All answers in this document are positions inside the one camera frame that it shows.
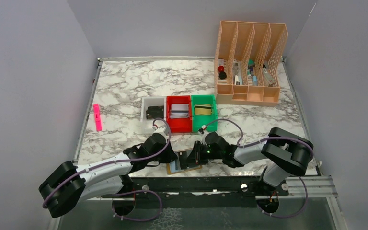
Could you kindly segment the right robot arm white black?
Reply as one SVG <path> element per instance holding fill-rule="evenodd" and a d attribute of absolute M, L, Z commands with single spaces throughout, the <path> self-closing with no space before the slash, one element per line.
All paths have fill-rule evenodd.
<path fill-rule="evenodd" d="M 209 160 L 222 160 L 230 168 L 240 168 L 262 159 L 272 164 L 264 169 L 259 182 L 274 189 L 291 175 L 305 175 L 313 159 L 313 144 L 278 127 L 272 128 L 268 137 L 244 146 L 229 144 L 216 132 L 204 132 L 202 140 L 196 141 L 188 156 L 179 161 L 182 168 L 204 165 Z"/>

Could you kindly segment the red plastic bin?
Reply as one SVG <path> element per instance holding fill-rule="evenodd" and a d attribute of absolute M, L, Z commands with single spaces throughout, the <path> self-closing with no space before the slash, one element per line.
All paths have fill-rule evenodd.
<path fill-rule="evenodd" d="M 170 119 L 171 104 L 189 104 L 189 117 Z M 166 120 L 172 133 L 191 133 L 192 132 L 192 107 L 189 95 L 167 96 L 166 97 Z"/>

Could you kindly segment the dark grey card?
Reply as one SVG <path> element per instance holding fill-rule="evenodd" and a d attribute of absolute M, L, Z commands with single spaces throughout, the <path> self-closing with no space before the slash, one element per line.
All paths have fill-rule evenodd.
<path fill-rule="evenodd" d="M 147 114 L 164 113 L 164 106 L 149 106 L 146 110 Z"/>

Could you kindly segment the white plastic bin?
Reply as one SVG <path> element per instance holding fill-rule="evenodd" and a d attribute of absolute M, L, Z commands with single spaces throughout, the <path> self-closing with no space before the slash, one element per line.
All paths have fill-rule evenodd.
<path fill-rule="evenodd" d="M 147 110 L 151 106 L 162 106 L 165 109 L 166 96 L 147 96 L 142 97 L 141 113 L 140 113 L 140 127 L 142 134 L 151 134 L 154 129 L 152 126 L 153 118 L 147 119 Z"/>

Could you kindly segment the yellow-brown card holder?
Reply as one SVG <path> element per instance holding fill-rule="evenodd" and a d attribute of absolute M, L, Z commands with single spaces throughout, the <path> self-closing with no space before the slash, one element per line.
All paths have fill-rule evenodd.
<path fill-rule="evenodd" d="M 198 165 L 195 163 L 188 163 L 186 161 L 191 151 L 192 149 L 184 149 L 175 152 L 177 159 L 167 164 L 167 174 L 172 175 L 201 169 L 202 165 Z"/>

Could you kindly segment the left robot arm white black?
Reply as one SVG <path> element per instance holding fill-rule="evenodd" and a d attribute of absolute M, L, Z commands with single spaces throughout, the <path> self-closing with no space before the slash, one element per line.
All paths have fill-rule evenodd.
<path fill-rule="evenodd" d="M 70 212 L 79 202 L 90 198 L 121 194 L 134 190 L 129 174 L 144 169 L 148 163 L 171 163 L 177 159 L 169 140 L 159 133 L 144 143 L 125 149 L 116 156 L 97 163 L 60 164 L 39 186 L 43 208 L 54 218 Z"/>

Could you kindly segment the green plastic bin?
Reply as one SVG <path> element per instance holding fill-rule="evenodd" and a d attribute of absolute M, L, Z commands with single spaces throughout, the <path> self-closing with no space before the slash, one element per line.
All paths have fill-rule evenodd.
<path fill-rule="evenodd" d="M 196 104 L 210 104 L 212 105 L 211 115 L 195 115 L 194 106 Z M 201 126 L 208 124 L 209 122 L 218 118 L 216 99 L 213 94 L 192 94 L 191 95 L 192 106 L 192 132 L 197 133 Z"/>

